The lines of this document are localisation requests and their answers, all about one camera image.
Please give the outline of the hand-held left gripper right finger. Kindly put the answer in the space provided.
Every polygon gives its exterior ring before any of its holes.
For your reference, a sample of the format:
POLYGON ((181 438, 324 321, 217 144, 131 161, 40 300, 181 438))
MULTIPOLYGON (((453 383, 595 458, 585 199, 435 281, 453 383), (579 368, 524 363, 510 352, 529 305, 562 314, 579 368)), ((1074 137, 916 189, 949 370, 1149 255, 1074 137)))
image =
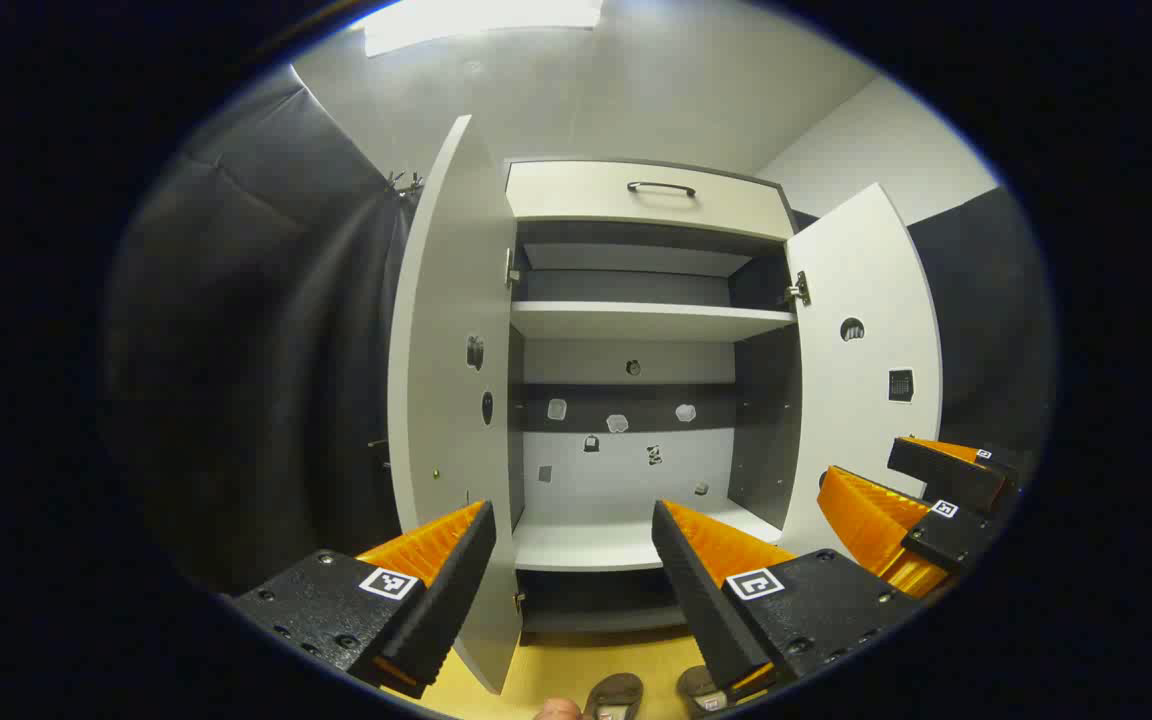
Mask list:
POLYGON ((710 679, 732 702, 809 682, 925 607, 838 550, 794 555, 676 502, 655 501, 652 541, 710 679))

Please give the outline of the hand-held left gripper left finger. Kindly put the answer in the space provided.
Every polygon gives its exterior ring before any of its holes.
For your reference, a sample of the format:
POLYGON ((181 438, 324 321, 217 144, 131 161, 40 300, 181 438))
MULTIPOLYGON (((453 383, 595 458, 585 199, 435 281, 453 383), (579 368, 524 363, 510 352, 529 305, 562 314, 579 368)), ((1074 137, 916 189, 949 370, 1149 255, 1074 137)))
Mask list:
POLYGON ((465 624, 495 543, 493 503, 480 500, 361 555, 314 550, 230 602, 285 646, 417 700, 465 624))

